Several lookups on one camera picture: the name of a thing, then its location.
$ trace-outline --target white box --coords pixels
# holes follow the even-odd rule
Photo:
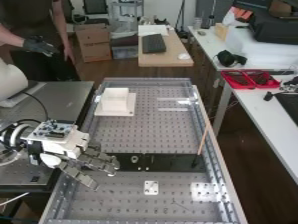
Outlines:
[[[128,88],[106,88],[101,97],[102,111],[128,111]]]

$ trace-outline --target wooden floor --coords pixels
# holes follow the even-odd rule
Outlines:
[[[136,59],[85,64],[77,51],[76,67],[96,85],[105,77],[189,77],[206,100],[213,71],[208,62],[201,67],[198,52],[193,68],[154,69],[140,68]],[[249,223],[298,224],[298,186],[239,105],[226,112],[218,142]]]

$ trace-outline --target small metal block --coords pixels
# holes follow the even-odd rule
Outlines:
[[[144,194],[158,195],[158,181],[148,180],[144,183]]]

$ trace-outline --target white wall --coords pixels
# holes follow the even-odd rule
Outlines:
[[[75,12],[84,14],[82,0],[72,0]],[[164,20],[168,19],[172,26],[176,25],[182,0],[145,0],[145,16],[152,18],[154,15]],[[193,24],[196,15],[196,0],[185,1],[185,29]]]

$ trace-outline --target table leg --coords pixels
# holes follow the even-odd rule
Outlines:
[[[222,91],[222,95],[221,95],[221,101],[220,101],[220,105],[218,105],[218,109],[217,109],[216,120],[213,123],[213,131],[214,131],[216,136],[218,135],[220,130],[221,130],[221,124],[222,124],[222,120],[225,117],[228,104],[230,101],[230,95],[231,95],[231,89],[230,89],[229,84],[225,82],[225,87],[224,87],[224,91]]]

